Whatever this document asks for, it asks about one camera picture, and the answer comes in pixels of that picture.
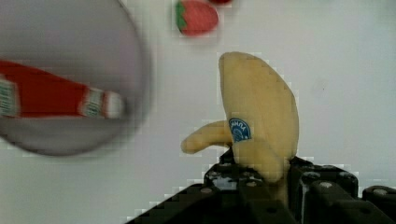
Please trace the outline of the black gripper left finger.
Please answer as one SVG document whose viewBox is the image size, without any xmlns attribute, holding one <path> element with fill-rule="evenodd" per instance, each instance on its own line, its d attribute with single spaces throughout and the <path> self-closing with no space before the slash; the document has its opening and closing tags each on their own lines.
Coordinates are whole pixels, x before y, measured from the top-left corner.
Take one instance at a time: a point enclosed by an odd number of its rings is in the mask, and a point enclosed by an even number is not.
<svg viewBox="0 0 396 224">
<path fill-rule="evenodd" d="M 227 151 L 193 184 L 126 224 L 298 224 L 255 170 Z"/>
</svg>

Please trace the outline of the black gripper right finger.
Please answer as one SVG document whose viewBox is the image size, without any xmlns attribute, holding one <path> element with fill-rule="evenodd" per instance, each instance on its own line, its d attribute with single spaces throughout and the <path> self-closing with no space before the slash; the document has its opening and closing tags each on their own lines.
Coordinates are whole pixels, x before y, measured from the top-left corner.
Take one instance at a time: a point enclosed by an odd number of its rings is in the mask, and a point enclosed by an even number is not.
<svg viewBox="0 0 396 224">
<path fill-rule="evenodd" d="M 395 224 L 395 189 L 359 190 L 358 178 L 298 157 L 288 172 L 289 209 L 298 224 Z"/>
</svg>

